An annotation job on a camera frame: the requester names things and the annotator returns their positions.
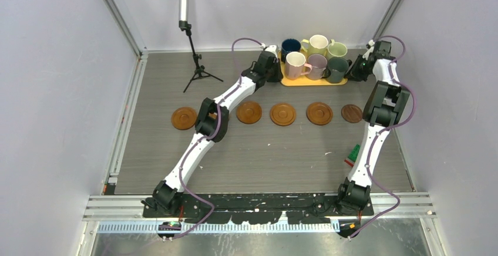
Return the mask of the dark green mug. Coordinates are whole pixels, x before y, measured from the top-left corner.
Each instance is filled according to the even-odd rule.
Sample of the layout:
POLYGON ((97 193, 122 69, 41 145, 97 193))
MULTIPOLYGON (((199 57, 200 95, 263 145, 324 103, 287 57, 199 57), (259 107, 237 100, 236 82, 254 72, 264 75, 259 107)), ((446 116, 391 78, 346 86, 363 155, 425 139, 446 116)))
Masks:
POLYGON ((327 61, 322 78, 328 83, 340 83, 351 65, 350 60, 341 57, 333 57, 327 61))

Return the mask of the dark walnut small coaster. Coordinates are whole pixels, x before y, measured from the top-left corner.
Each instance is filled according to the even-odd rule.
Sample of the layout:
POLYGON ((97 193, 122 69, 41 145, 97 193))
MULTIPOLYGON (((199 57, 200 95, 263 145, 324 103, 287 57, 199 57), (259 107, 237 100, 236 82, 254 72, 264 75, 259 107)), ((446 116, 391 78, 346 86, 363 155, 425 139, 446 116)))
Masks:
POLYGON ((342 107, 341 116, 349 123, 359 123, 363 120, 363 111, 357 105, 348 104, 342 107))

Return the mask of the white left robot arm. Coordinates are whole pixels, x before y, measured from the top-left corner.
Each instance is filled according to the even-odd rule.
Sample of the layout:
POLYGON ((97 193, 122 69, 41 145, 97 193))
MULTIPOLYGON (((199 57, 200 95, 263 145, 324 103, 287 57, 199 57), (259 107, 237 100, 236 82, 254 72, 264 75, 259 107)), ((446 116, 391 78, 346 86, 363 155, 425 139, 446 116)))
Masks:
POLYGON ((188 148, 174 169, 156 186, 152 196, 142 201, 145 209, 174 217, 179 212, 181 196, 188 190, 188 180, 199 162, 226 135, 230 112, 267 82, 279 82, 281 79, 278 46, 270 45, 264 48, 250 68, 241 72, 228 90, 214 99, 205 98, 188 148))

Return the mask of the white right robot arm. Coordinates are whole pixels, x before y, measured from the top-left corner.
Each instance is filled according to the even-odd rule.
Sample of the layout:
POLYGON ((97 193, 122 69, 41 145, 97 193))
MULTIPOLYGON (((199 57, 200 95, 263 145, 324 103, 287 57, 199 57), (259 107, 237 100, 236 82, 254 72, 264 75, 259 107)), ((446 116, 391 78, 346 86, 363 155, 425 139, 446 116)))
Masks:
POLYGON ((347 79, 357 81, 374 75, 376 83, 362 114, 365 131, 358 156, 335 199, 336 210, 343 215, 358 213, 369 204, 372 176, 382 145, 391 128, 399 124, 410 96, 398 78, 391 43, 371 40, 366 47, 367 51, 357 57, 346 74, 347 79))

